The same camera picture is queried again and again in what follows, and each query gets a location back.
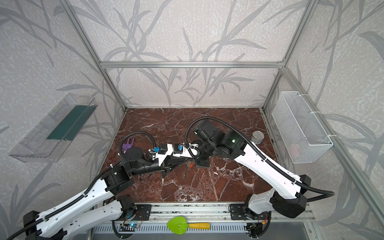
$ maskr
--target white wire mesh basket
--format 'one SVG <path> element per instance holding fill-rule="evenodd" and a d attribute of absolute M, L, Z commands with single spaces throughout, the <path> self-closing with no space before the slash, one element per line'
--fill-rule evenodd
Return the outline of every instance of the white wire mesh basket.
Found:
<path fill-rule="evenodd" d="M 297 91 L 281 92 L 272 116 L 293 163 L 314 162 L 333 146 L 316 115 Z"/>

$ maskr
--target leaf pattern wallpaper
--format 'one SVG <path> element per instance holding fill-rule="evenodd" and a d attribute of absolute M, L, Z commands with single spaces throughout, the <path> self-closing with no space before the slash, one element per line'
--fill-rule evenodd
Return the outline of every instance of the leaf pattern wallpaper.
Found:
<path fill-rule="evenodd" d="M 373 186 L 384 197 L 384 1 L 319 3 L 288 68 L 314 101 Z M 266 113 L 282 158 L 298 174 L 336 192 L 310 203 L 325 239 L 384 239 L 384 229 L 344 172 L 333 151 L 312 164 L 293 165 L 271 112 L 279 92 L 292 91 L 282 78 Z"/>
<path fill-rule="evenodd" d="M 307 0 L 70 2 L 102 61 L 281 61 L 307 5 Z M 276 72 L 108 69 L 132 107 L 261 106 Z"/>
<path fill-rule="evenodd" d="M 98 172 L 124 115 L 58 2 L 0 2 L 0 239 L 22 217 L 83 190 Z M 57 163 L 23 163 L 8 153 L 68 93 L 98 105 Z"/>

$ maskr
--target brown marble surface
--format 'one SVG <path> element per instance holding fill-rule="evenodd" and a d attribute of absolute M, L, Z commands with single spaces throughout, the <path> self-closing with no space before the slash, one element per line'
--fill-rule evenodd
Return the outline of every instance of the brown marble surface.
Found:
<path fill-rule="evenodd" d="M 156 143 L 184 142 L 185 129 L 189 124 L 203 116 L 220 118 L 251 137 L 255 130 L 265 135 L 259 148 L 276 159 L 275 151 L 267 134 L 258 108 L 170 108 L 170 109 L 128 109 L 119 132 L 109 150 L 103 169 L 119 160 L 118 145 L 121 139 L 133 131 L 147 131 Z M 212 122 L 224 132 L 226 127 Z M 143 136 L 134 136 L 134 146 L 147 152 L 151 142 Z M 165 179 L 160 173 L 154 173 L 146 180 L 135 176 L 135 184 L 121 195 L 129 194 L 135 202 L 174 202 L 174 201 L 234 201 L 242 202 L 248 194 L 261 193 L 271 186 L 254 172 L 235 161 L 213 157 L 210 168 L 197 168 L 193 162 L 187 162 Z"/>

